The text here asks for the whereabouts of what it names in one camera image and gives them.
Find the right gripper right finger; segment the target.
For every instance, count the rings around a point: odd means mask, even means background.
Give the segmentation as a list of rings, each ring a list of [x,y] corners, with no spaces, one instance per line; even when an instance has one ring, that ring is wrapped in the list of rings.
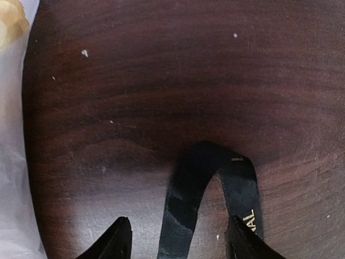
[[[285,259],[261,240],[238,216],[229,218],[227,257],[232,259]]]

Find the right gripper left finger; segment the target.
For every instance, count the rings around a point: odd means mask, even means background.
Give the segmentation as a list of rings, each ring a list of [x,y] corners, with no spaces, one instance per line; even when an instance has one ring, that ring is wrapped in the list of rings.
[[[115,222],[77,259],[130,259],[132,228],[127,217]]]

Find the translucent white wrapping paper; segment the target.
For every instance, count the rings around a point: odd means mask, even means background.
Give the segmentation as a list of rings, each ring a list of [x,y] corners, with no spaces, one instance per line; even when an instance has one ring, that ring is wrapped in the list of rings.
[[[24,58],[39,1],[20,2],[29,31],[1,52],[1,258],[46,258],[30,192],[22,109]]]

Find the yellow blossom stem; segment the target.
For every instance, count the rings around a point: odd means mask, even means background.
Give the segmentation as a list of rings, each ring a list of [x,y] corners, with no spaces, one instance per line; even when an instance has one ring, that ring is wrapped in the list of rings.
[[[1,52],[29,28],[30,23],[20,1],[1,1]]]

